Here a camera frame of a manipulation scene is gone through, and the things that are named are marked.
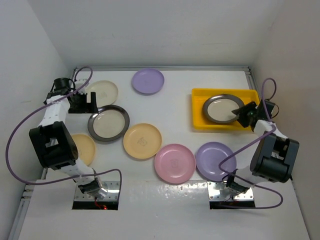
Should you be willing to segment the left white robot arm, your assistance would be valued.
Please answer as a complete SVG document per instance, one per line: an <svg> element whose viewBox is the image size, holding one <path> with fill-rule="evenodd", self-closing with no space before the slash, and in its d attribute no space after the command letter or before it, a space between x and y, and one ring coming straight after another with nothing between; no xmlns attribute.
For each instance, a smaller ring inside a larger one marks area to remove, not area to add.
<svg viewBox="0 0 320 240"><path fill-rule="evenodd" d="M55 79L44 102L43 119L29 131L29 137L42 167L62 171L72 177L83 194L97 197L101 181L65 125L67 114L98 112L96 94L86 92L85 82L86 79Z"/></svg>

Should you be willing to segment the dark-rimmed plate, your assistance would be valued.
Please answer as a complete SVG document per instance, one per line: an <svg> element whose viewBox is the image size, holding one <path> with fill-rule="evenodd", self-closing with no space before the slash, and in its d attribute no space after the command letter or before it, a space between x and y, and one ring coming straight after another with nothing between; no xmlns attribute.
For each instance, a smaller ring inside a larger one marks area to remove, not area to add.
<svg viewBox="0 0 320 240"><path fill-rule="evenodd" d="M232 94L220 94L208 98L203 106L205 118L215 124L230 124L238 119L232 111L243 107L244 102Z"/></svg>
<svg viewBox="0 0 320 240"><path fill-rule="evenodd" d="M114 142L125 135L130 126L130 116L118 105L105 105L98 108L87 122L89 134L103 143Z"/></svg>

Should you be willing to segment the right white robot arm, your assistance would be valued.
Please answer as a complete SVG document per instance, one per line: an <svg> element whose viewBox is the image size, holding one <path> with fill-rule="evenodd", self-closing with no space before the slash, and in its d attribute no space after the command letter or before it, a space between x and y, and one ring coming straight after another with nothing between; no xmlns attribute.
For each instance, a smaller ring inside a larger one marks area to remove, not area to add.
<svg viewBox="0 0 320 240"><path fill-rule="evenodd" d="M271 115L277 105L269 100L254 101L232 111L244 128L258 136L258 145L250 165L234 170L227 177L226 188L233 193L246 193L264 182L285 183L292 175L299 142L282 134Z"/></svg>

